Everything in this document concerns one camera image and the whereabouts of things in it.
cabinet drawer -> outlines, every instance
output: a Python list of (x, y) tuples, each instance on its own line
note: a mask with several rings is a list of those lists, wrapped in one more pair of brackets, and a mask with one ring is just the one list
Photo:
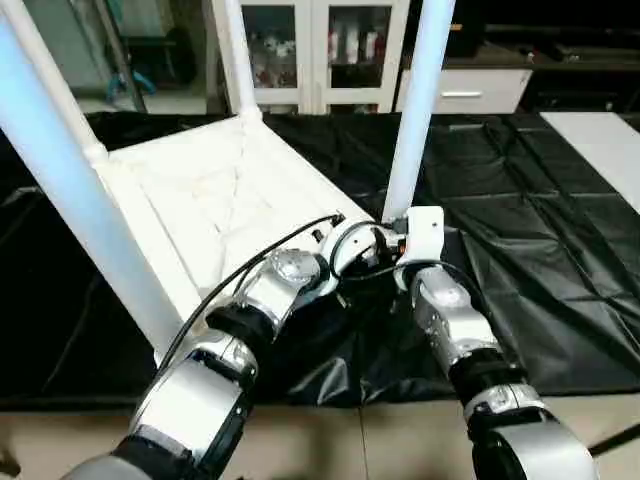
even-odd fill
[[(530, 70), (443, 70), (435, 113), (513, 113), (527, 86)], [(401, 112), (409, 86), (402, 74), (396, 111)]]

black tarp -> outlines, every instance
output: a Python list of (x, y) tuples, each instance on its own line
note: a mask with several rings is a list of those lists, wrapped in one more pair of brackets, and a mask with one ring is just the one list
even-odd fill
[[(90, 116), (109, 149), (213, 120)], [(398, 116), (265, 121), (379, 216)], [(153, 376), (150, 347), (0, 144), (0, 408), (132, 405)], [(445, 208), (445, 258), (477, 280), (532, 383), (558, 395), (639, 390), (640, 221), (631, 207), (534, 115), (435, 117), (425, 160), (415, 203)], [(390, 279), (343, 295), (347, 309), (329, 297), (288, 322), (259, 402), (354, 406), (450, 394)]]

white cabinet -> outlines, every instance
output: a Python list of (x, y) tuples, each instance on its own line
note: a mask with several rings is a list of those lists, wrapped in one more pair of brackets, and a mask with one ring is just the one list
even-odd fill
[[(401, 112), (409, 87), (402, 73), (396, 112)], [(513, 113), (529, 83), (531, 70), (443, 70), (434, 113)]]
[[(240, 0), (258, 104), (271, 112), (390, 112), (409, 0)], [(213, 0), (237, 112), (224, 0)]]

drawer handle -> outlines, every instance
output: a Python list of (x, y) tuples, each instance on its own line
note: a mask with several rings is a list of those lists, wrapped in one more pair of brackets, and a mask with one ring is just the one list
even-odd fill
[(442, 98), (480, 98), (482, 97), (482, 92), (442, 92), (440, 94)]

floor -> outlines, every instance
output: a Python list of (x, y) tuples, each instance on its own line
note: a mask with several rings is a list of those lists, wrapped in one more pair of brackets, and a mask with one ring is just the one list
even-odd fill
[[(587, 444), (640, 421), (640, 395), (550, 399), (553, 412)], [(22, 465), (20, 479), (59, 478), (113, 448), (124, 415), (10, 414), (0, 435)], [(441, 401), (358, 410), (259, 407), (223, 479), (470, 480), (470, 444), (460, 408)], [(640, 441), (597, 461), (602, 480), (640, 471)]]

